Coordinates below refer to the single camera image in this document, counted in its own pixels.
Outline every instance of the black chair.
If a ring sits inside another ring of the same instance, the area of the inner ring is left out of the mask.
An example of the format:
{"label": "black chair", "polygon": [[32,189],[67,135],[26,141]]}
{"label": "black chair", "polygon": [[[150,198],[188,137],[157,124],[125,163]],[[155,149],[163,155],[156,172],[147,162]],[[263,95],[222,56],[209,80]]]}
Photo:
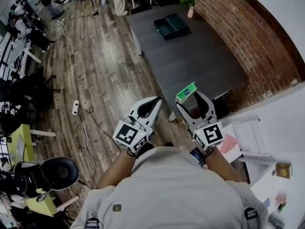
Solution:
{"label": "black chair", "polygon": [[[52,190],[63,190],[78,180],[79,170],[67,157],[51,158],[40,164],[19,162],[9,172],[18,194],[42,201]],[[45,194],[36,189],[41,188]]]}

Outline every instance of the brick wall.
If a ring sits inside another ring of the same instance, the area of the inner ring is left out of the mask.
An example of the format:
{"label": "brick wall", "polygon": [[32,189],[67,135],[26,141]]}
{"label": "brick wall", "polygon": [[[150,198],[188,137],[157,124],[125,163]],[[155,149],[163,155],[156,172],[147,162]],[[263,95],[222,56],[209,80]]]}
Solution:
{"label": "brick wall", "polygon": [[256,0],[196,0],[195,10],[217,31],[248,75],[224,96],[231,111],[303,81],[304,62],[276,19]]}

